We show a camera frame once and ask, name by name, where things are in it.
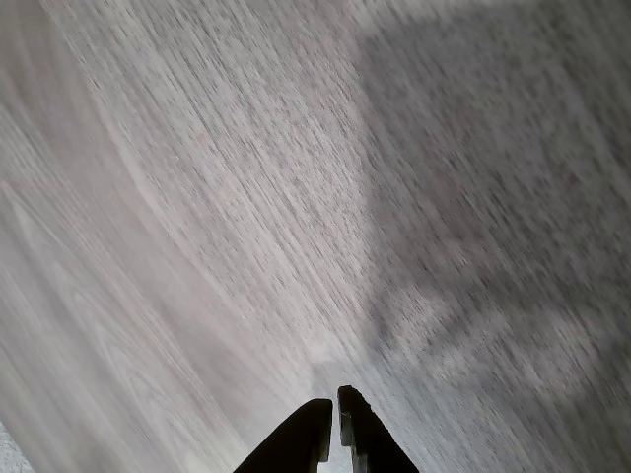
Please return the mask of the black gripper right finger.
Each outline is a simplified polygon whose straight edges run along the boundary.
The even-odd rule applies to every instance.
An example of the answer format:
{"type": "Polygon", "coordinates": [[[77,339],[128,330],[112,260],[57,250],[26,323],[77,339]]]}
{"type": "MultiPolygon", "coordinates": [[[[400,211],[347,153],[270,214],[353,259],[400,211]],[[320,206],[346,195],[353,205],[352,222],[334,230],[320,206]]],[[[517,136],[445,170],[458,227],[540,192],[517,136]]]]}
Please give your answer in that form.
{"type": "Polygon", "coordinates": [[[337,390],[341,445],[354,472],[418,472],[364,396],[352,385],[337,390]]]}

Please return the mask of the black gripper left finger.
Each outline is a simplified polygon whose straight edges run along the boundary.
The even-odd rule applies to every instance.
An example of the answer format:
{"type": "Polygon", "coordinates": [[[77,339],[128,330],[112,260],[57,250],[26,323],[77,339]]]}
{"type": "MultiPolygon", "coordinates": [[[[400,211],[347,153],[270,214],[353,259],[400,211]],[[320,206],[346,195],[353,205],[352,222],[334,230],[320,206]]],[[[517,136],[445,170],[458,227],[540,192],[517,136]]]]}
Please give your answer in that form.
{"type": "Polygon", "coordinates": [[[333,403],[315,398],[287,417],[235,473],[317,472],[328,461],[333,403]]]}

